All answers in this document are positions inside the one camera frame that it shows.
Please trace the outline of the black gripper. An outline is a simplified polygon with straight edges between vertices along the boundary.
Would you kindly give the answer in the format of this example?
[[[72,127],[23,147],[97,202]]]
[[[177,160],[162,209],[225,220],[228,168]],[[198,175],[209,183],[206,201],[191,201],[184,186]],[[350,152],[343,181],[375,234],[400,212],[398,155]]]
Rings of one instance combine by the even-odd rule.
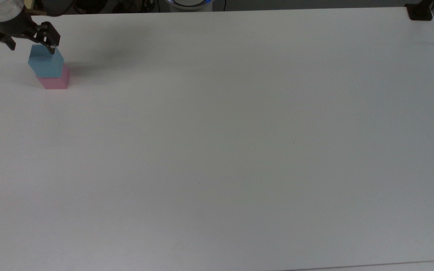
[[[50,22],[42,22],[38,26],[26,10],[22,10],[11,20],[0,22],[0,43],[5,44],[11,51],[14,51],[16,47],[16,42],[12,37],[19,37],[23,34],[29,34],[32,37],[36,35],[38,43],[44,45],[52,55],[55,54],[61,38]]]

